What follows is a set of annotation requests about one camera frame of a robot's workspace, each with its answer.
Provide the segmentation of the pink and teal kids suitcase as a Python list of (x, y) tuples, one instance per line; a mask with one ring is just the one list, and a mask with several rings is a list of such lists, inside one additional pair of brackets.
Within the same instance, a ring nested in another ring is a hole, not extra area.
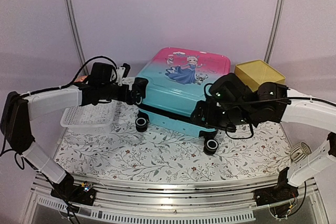
[(230, 60), (219, 54), (167, 47), (161, 49), (137, 74), (134, 82), (146, 82), (143, 102), (138, 105), (136, 130), (150, 124), (193, 137), (204, 138), (204, 153), (213, 155), (219, 146), (217, 129), (198, 126), (190, 116), (204, 87), (230, 71)]

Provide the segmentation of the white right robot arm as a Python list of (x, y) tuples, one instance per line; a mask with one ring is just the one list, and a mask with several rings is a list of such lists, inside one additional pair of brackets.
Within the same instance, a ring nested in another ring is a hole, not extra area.
[(198, 101), (191, 114), (191, 121), (199, 126), (228, 132), (237, 125), (254, 128), (269, 121), (300, 123), (329, 131), (314, 152), (279, 173), (275, 186), (254, 191), (258, 206), (297, 197), (302, 183), (335, 164), (335, 103), (275, 82), (265, 82), (252, 91), (234, 73), (217, 79), (204, 89), (204, 94), (206, 99)]

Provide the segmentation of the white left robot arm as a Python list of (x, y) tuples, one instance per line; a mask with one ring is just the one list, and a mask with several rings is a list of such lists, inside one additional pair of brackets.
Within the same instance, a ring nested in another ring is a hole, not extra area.
[(77, 73), (68, 84), (23, 94), (10, 92), (2, 113), (1, 133), (5, 143), (47, 179), (53, 188), (52, 196), (67, 204), (76, 202), (91, 206), (97, 191), (88, 181), (75, 185), (74, 177), (38, 144), (31, 124), (44, 115), (67, 108), (84, 108), (112, 101), (140, 104), (146, 96), (147, 79), (136, 77), (132, 84), (126, 84), (124, 79), (130, 65), (124, 63), (118, 67), (113, 60), (108, 63), (98, 61), (103, 58), (91, 58), (91, 73), (83, 78), (79, 78)]

